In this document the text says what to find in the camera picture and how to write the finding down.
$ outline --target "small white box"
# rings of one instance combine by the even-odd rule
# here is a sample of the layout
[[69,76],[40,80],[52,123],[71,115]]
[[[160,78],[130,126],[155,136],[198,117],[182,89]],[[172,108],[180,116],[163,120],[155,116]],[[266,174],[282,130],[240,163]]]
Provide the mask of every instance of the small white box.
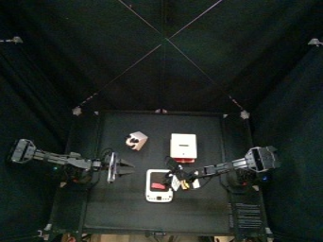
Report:
[[140,150],[148,140],[148,136],[143,132],[134,132],[127,136],[127,145],[131,149]]
[[196,135],[172,133],[171,157],[179,163],[194,163],[196,160]]
[[150,169],[147,171],[147,201],[150,202],[170,202],[174,199],[174,190],[171,187],[166,190],[152,191],[151,190],[151,177],[154,174],[167,174],[170,170],[166,169]]

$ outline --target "cable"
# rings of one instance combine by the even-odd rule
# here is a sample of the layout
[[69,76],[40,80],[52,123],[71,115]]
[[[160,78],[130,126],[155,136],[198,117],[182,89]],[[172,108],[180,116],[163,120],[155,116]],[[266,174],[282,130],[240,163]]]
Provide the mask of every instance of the cable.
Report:
[[198,17],[184,26],[182,27],[176,32],[175,34],[170,37],[170,39],[172,37],[175,37],[180,32],[182,30],[184,30],[223,0],[219,0],[207,10],[204,10],[199,15]]
[[97,183],[100,182],[100,179],[101,179],[101,169],[99,169],[97,173],[99,173],[99,175],[97,175],[97,180],[96,180],[96,182],[93,182],[93,184],[89,186],[88,191],[91,191],[92,188],[93,188],[93,187],[97,185]]
[[69,180],[69,178],[68,178],[68,174],[67,174],[67,171],[65,171],[65,165],[63,166],[63,171],[64,171],[64,175],[65,175],[65,180],[68,181]]
[[224,190],[226,190],[227,192],[230,192],[230,190],[228,190],[228,186],[224,184],[224,182],[223,182],[223,180],[222,180],[222,175],[219,175],[219,184],[223,186]]
[[104,160],[105,155],[110,156],[112,154],[112,152],[114,152],[114,149],[111,147],[104,148],[101,151],[101,154],[99,156],[100,160]]
[[150,24],[150,22],[136,13],[136,11],[124,3],[123,0],[118,0],[126,7],[127,9],[142,19],[142,21],[159,33],[162,34],[158,29]]
[[211,181],[211,179],[214,179],[214,177],[210,177],[207,182],[198,188],[194,188],[194,189],[188,189],[188,191],[196,191],[198,189],[200,189],[202,187],[204,187],[207,185],[207,183]]

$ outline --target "black table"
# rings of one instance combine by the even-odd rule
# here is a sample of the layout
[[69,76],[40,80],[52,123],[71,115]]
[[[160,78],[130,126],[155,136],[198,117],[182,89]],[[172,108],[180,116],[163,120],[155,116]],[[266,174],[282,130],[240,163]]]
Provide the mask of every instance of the black table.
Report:
[[[135,131],[150,137],[140,151],[126,145]],[[108,184],[103,172],[89,192],[73,186],[59,189],[53,233],[232,234],[230,196],[219,177],[195,191],[174,193],[170,203],[146,200],[147,170],[167,168],[172,133],[196,135],[196,162],[184,165],[187,170],[231,162],[252,146],[247,121],[238,114],[103,112],[77,118],[67,151],[95,158],[111,147],[135,164],[135,173]]]

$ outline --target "white electronic device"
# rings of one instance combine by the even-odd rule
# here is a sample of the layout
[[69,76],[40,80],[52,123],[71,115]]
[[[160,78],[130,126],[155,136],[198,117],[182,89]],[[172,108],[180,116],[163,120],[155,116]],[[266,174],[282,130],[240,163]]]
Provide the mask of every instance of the white electronic device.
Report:
[[163,186],[167,169],[150,169],[147,171],[147,201],[150,202],[170,202],[174,199],[174,190],[170,188],[160,189],[154,186]]
[[127,145],[131,149],[140,150],[147,140],[148,136],[143,132],[138,131],[127,136]]
[[196,135],[172,133],[171,157],[179,163],[194,163],[196,160]]

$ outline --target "black curtain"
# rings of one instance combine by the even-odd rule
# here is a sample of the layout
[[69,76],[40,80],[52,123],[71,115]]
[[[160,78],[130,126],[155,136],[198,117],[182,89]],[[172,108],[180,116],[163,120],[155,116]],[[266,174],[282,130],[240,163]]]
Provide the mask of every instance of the black curtain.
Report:
[[[11,39],[0,19],[1,37]],[[16,139],[25,138],[48,151],[63,152],[72,112],[23,45],[0,43],[0,240],[27,237],[47,225],[57,186],[49,165],[7,164]]]
[[271,229],[282,241],[322,241],[323,48],[312,47],[254,113],[259,146],[279,149],[266,187]]

